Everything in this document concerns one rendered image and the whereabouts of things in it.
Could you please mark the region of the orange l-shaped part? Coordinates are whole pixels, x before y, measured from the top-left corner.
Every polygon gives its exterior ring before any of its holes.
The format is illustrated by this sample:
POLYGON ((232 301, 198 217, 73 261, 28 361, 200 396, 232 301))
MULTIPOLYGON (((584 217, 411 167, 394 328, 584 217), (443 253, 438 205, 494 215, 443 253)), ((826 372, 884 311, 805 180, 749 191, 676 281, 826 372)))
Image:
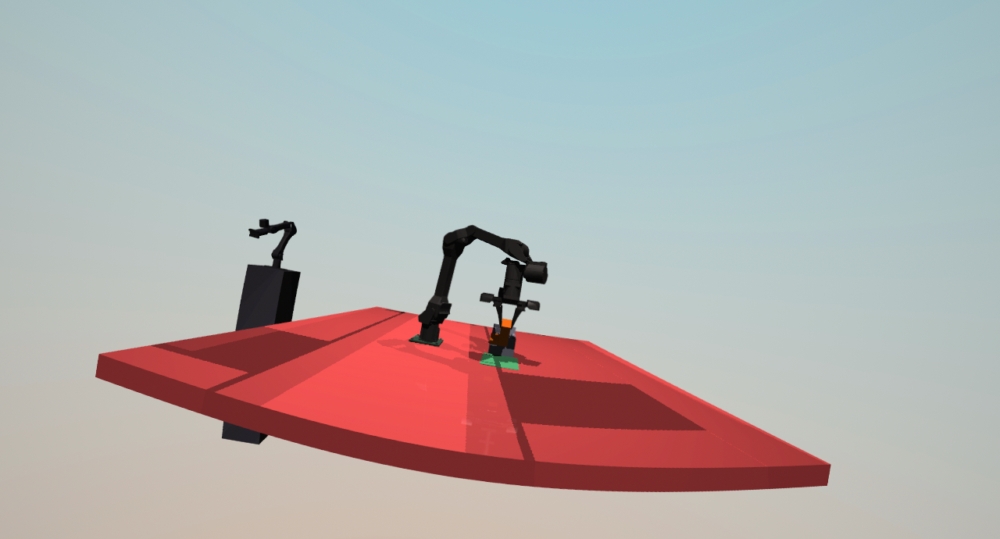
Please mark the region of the orange l-shaped part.
POLYGON ((511 319, 502 319, 500 334, 491 333, 489 344, 497 344, 498 346, 507 347, 511 325, 511 319))

